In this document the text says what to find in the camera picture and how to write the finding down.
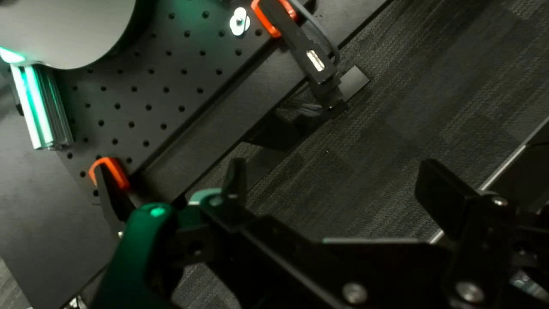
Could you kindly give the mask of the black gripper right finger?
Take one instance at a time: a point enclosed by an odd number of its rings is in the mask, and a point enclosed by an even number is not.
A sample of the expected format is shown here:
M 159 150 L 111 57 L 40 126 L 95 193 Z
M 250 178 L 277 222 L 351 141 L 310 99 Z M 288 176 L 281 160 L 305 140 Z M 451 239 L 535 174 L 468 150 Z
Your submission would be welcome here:
M 435 246 L 457 251 L 511 250 L 514 208 L 500 195 L 480 193 L 437 160 L 423 160 L 414 200 L 439 227 Z

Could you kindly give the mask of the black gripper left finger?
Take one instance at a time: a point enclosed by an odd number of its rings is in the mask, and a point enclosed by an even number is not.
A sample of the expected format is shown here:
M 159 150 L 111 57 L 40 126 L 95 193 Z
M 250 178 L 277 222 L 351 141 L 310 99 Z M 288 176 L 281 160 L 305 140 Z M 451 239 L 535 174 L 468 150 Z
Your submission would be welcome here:
M 188 205 L 198 208 L 209 220 L 224 231 L 236 231 L 253 219 L 245 210 L 246 203 L 246 164 L 233 159 L 226 169 L 221 188 L 200 190 L 190 196 Z

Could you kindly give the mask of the robot base cylinder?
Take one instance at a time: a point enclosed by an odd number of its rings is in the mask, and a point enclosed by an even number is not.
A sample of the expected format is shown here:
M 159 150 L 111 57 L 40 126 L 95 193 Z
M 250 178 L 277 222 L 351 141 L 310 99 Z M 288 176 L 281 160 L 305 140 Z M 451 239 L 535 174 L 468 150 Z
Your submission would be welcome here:
M 4 64 L 80 69 L 126 33 L 137 0 L 0 0 Z

